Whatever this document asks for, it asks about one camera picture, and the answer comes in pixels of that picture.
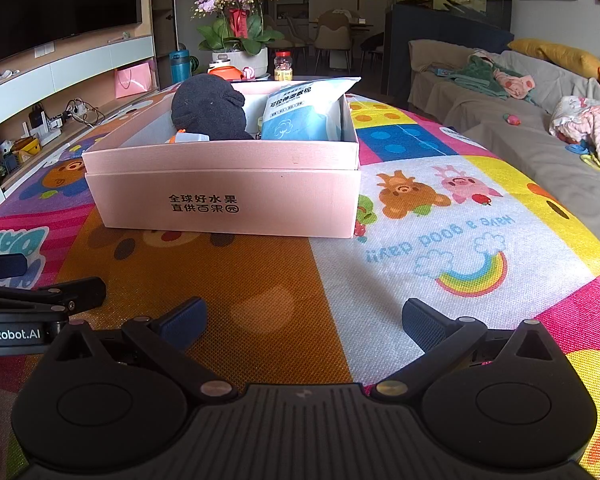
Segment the rainbow print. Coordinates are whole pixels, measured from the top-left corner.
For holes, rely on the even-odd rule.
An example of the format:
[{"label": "rainbow print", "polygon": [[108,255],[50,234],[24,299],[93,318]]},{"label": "rainbow print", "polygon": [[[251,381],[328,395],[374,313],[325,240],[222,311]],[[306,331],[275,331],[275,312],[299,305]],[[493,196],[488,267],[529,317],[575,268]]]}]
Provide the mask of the rainbow print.
[{"label": "rainbow print", "polygon": [[476,298],[496,290],[507,276],[507,259],[502,251],[484,254],[484,264],[471,274],[453,270],[443,272],[436,283],[447,292],[464,298]]}]

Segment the pink gift bag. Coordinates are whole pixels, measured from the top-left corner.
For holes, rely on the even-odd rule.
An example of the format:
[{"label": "pink gift bag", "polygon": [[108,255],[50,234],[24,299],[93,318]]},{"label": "pink gift bag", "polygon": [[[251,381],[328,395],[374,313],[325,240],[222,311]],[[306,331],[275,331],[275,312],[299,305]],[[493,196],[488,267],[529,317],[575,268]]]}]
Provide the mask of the pink gift bag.
[{"label": "pink gift bag", "polygon": [[116,99],[148,92],[152,87],[149,63],[116,70]]}]

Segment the cotton pad package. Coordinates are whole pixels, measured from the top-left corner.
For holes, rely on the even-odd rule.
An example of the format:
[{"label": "cotton pad package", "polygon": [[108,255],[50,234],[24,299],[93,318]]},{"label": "cotton pad package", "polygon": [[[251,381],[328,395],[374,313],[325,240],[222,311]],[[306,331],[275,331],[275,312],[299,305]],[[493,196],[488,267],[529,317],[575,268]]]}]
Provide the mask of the cotton pad package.
[{"label": "cotton pad package", "polygon": [[340,140],[338,99],[359,77],[317,79],[271,94],[262,119],[263,140]]}]

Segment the pink box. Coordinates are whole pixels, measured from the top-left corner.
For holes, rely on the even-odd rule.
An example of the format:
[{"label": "pink box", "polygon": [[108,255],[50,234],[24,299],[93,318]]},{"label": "pink box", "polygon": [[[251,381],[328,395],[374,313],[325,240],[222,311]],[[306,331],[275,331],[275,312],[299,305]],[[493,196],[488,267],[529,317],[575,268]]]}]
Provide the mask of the pink box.
[{"label": "pink box", "polygon": [[[235,84],[257,131],[279,82]],[[86,179],[107,227],[350,238],[358,208],[358,137],[344,97],[342,141],[164,144],[173,93],[88,149]]]}]

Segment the black knit hat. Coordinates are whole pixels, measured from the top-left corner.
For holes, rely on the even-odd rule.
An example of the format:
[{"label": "black knit hat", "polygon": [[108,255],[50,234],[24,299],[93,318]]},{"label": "black knit hat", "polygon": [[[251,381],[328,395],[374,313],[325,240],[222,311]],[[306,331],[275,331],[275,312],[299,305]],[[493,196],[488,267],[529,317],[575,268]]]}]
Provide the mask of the black knit hat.
[{"label": "black knit hat", "polygon": [[171,121],[177,130],[204,134],[209,140],[252,139],[245,128],[244,95],[213,74],[198,74],[182,82],[171,101]]}]

